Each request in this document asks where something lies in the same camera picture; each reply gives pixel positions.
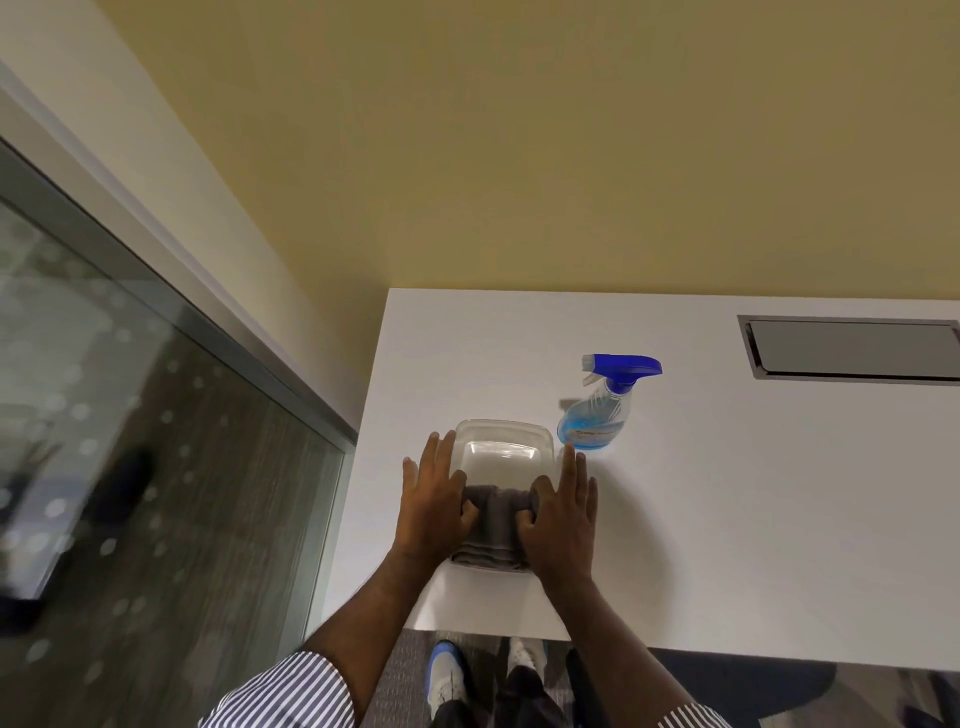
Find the bottle label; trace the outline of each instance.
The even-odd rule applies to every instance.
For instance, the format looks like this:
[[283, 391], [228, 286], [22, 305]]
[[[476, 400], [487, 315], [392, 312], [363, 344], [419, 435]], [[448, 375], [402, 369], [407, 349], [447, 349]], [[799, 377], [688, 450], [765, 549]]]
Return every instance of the bottle label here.
[[565, 443], [573, 443], [580, 448], [602, 448], [619, 434], [623, 425], [624, 423], [611, 423], [592, 427], [569, 427], [560, 434]]

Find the shoe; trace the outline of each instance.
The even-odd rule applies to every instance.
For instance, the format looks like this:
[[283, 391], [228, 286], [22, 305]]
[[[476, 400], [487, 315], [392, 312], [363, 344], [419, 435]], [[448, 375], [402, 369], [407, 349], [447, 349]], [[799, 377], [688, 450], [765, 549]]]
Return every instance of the shoe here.
[[543, 682], [546, 672], [546, 643], [532, 638], [511, 637], [510, 649], [507, 652], [507, 674], [513, 672], [518, 665], [535, 671]]
[[470, 667], [460, 647], [447, 640], [433, 645], [426, 668], [426, 702], [433, 720], [445, 702], [461, 700], [469, 703], [468, 682]]

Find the gray cloth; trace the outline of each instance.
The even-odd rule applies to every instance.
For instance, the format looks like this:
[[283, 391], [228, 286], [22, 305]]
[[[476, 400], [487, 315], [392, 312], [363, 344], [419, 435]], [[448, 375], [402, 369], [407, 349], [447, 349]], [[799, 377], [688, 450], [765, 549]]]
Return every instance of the gray cloth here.
[[526, 553], [516, 534], [517, 511], [540, 508], [537, 492], [501, 490], [495, 485], [468, 485], [463, 502], [480, 509], [467, 540], [450, 557], [454, 564], [498, 571], [529, 571]]

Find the person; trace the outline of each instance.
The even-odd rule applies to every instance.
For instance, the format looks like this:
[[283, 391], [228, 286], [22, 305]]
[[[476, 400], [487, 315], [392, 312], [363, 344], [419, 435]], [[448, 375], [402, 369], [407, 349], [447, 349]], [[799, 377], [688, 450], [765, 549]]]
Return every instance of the person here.
[[[201, 728], [344, 728], [359, 725], [400, 630], [434, 570], [467, 537], [477, 508], [462, 501], [467, 476], [450, 474], [455, 433], [432, 433], [418, 467], [403, 460], [403, 489], [393, 545], [360, 590], [303, 646], [226, 695]], [[540, 509], [516, 514], [533, 573], [564, 622], [578, 660], [615, 728], [722, 728], [696, 704], [611, 609], [590, 576], [598, 507], [587, 459], [564, 448], [558, 487], [534, 483]], [[500, 728], [561, 726], [564, 713], [543, 689], [542, 642], [511, 639], [506, 684], [496, 697]], [[452, 643], [438, 643], [427, 669], [426, 697], [435, 727], [476, 726], [468, 668]]]

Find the shirt sleeve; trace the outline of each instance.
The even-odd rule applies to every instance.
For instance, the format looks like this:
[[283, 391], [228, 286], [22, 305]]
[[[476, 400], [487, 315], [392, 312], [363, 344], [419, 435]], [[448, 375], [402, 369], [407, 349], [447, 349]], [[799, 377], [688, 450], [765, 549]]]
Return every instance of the shirt sleeve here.
[[329, 660], [295, 652], [227, 694], [198, 728], [352, 728], [347, 683]]
[[696, 703], [675, 708], [657, 725], [658, 728], [731, 728], [715, 710]]

